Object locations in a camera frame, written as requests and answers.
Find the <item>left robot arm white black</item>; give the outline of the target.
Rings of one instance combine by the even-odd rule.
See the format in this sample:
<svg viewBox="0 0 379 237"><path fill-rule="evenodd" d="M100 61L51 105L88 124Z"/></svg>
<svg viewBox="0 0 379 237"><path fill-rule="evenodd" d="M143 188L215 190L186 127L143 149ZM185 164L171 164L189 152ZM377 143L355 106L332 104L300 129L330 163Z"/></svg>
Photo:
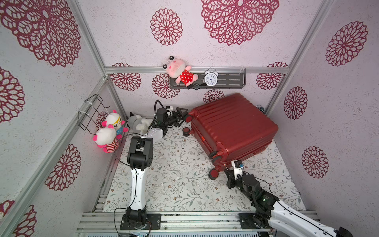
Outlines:
<svg viewBox="0 0 379 237"><path fill-rule="evenodd" d="M146 202L146 181L153 162L154 139L163 139L169 127L180 127L189 118L191 117L188 109L179 107L173 111L167 108L155 109L155 117L147 128L147 133L131 138L127 156L127 164L132 174L131 201L125 208L117 230L154 228L147 214Z"/></svg>

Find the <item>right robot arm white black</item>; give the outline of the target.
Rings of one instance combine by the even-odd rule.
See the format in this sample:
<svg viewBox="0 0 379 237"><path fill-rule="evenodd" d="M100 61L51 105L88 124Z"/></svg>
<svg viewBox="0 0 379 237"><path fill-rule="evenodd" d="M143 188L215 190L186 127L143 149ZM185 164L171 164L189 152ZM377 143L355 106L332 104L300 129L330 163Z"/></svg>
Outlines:
<svg viewBox="0 0 379 237"><path fill-rule="evenodd" d="M276 229L290 237L351 237L352 233L340 227L334 229L323 225L304 214L294 210L285 202L279 200L270 190L264 190L261 179L252 174L224 170L228 181L227 187L237 188L255 208L254 212L240 213L240 223L243 229Z"/></svg>

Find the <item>red hard-shell suitcase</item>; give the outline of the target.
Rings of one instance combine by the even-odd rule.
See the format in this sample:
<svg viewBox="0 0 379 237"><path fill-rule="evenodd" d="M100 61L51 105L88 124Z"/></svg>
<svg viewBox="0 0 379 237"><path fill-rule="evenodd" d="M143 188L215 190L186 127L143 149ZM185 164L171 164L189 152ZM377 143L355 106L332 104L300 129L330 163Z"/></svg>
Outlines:
<svg viewBox="0 0 379 237"><path fill-rule="evenodd" d="M194 135L211 160L211 180L232 161L263 152L278 132L278 125L240 93L198 106L189 115L190 127L183 135Z"/></svg>

